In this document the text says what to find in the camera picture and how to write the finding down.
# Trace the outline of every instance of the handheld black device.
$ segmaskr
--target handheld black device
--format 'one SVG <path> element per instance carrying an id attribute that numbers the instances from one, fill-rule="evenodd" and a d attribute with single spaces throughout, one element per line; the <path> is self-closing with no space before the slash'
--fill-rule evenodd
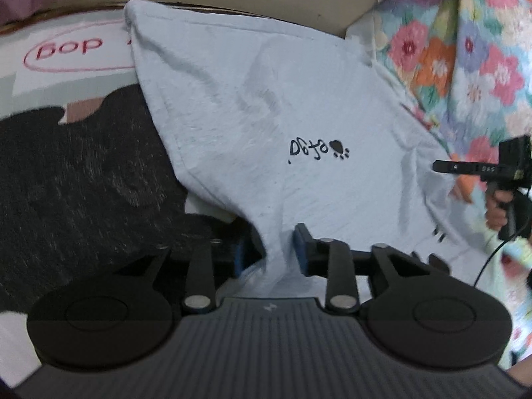
<path id="1" fill-rule="evenodd" d="M 22 399 L 518 398 L 496 364 L 510 338 L 504 306 L 384 244 L 370 252 L 296 226 L 301 272 L 327 279 L 316 298 L 215 300 L 205 245 L 172 305 L 157 293 L 168 251 L 144 272 L 110 273 L 43 297 L 28 332 L 43 366 Z M 361 304 L 356 277 L 373 298 Z"/>
<path id="2" fill-rule="evenodd" d="M 513 192 L 512 202 L 501 203 L 506 210 L 508 222 L 499 231 L 503 241 L 512 240 L 520 235 L 530 237 L 531 205 L 528 197 L 519 189 L 532 186 L 532 145 L 529 136 L 509 139 L 498 147 L 499 163 L 435 161 L 433 170 L 448 174 L 467 174 L 480 176 L 488 182 L 488 191 L 497 189 Z"/>

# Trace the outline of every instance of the black fur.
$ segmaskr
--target black fur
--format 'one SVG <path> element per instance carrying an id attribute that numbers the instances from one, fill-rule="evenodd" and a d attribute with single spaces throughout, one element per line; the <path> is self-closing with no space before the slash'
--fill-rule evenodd
<path id="1" fill-rule="evenodd" d="M 0 311 L 27 312 L 54 287 L 142 248 L 211 235 L 185 215 L 176 180 L 138 85 L 109 94 L 86 119 L 62 108 L 0 121 Z"/>

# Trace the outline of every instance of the black cable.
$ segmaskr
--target black cable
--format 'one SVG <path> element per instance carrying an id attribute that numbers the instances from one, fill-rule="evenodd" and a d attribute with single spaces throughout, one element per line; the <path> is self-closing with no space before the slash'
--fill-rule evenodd
<path id="1" fill-rule="evenodd" d="M 527 198 L 528 198 L 528 195 L 530 194 L 530 188 L 528 188 L 527 190 Z M 496 255 L 496 253 L 501 250 L 501 248 L 506 244 L 508 243 L 509 241 L 512 241 L 515 237 L 517 237 L 519 234 L 521 234 L 525 228 L 528 226 L 529 222 L 532 221 L 532 214 L 529 214 L 528 215 L 528 219 L 525 221 L 525 223 L 523 224 L 523 226 L 518 229 L 513 235 L 510 235 L 510 237 L 503 241 L 501 244 L 498 245 L 497 249 L 495 249 L 493 251 L 493 253 L 491 253 L 491 255 L 488 257 L 487 261 L 484 263 L 484 265 L 482 266 L 482 268 L 480 269 L 480 273 L 478 273 L 478 276 L 477 276 L 477 279 L 475 279 L 474 281 L 474 284 L 473 284 L 473 287 L 476 288 L 477 285 L 478 285 L 478 281 L 480 281 L 480 278 L 482 276 L 482 273 L 484 273 L 484 270 L 486 270 L 486 267 L 488 267 L 488 264 L 489 262 L 493 259 L 493 257 Z"/>

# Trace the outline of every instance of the paw print drawing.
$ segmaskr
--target paw print drawing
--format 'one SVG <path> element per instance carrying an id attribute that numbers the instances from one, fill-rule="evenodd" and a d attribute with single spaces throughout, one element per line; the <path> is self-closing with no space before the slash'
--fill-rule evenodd
<path id="1" fill-rule="evenodd" d="M 329 146 L 334 150 L 334 157 L 339 157 L 342 160 L 344 160 L 344 157 L 349 159 L 349 149 L 344 148 L 341 142 L 337 139 L 329 142 Z"/>

